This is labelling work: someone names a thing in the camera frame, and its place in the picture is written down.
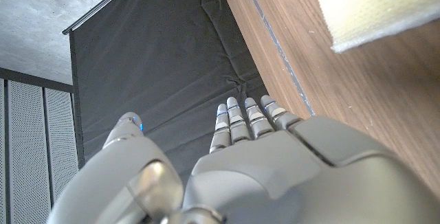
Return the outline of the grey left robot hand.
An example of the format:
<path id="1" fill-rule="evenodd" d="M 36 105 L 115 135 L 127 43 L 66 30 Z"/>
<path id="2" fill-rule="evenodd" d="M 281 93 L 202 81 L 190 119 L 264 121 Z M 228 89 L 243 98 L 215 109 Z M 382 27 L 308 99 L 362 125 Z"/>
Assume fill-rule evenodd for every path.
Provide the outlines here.
<path id="1" fill-rule="evenodd" d="M 395 153 L 263 96 L 219 105 L 210 150 L 183 182 L 125 113 L 49 223 L 438 223 L 439 198 Z"/>

